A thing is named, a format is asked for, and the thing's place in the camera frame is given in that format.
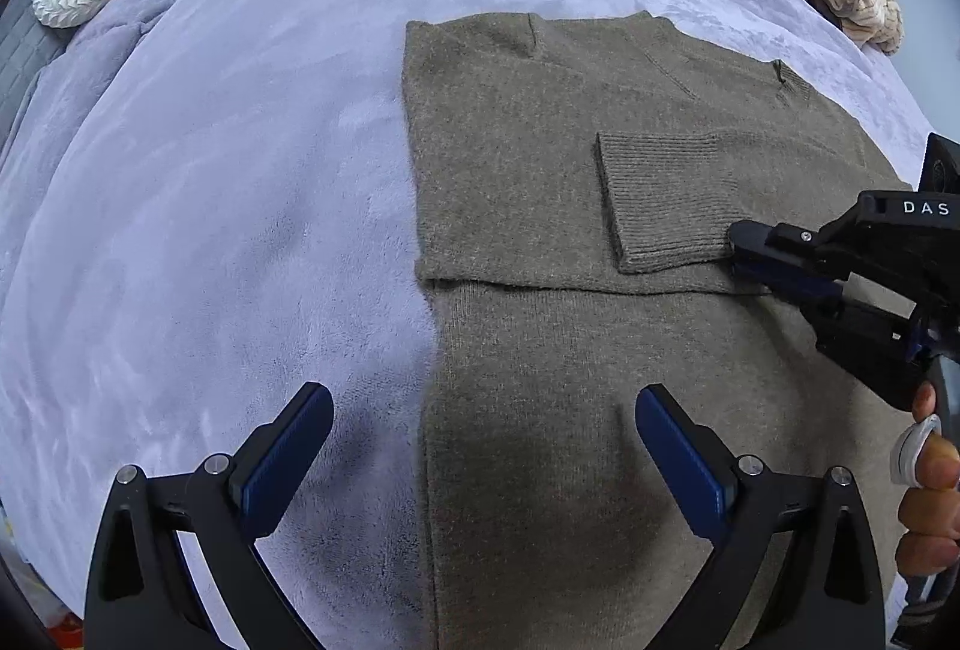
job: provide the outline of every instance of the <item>finger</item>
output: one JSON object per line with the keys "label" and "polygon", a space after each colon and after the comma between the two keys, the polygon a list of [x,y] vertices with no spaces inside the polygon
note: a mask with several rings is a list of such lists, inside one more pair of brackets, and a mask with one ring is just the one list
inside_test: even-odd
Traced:
{"label": "finger", "polygon": [[937,392],[929,382],[923,382],[917,394],[913,396],[913,419],[920,423],[933,414],[937,407]]}
{"label": "finger", "polygon": [[960,482],[960,453],[952,442],[931,433],[917,458],[916,473],[925,488],[953,490]]}
{"label": "finger", "polygon": [[951,567],[960,547],[948,538],[907,534],[896,545],[896,570],[904,577],[928,577]]}
{"label": "finger", "polygon": [[960,492],[911,487],[899,506],[899,521],[917,534],[960,538]]}

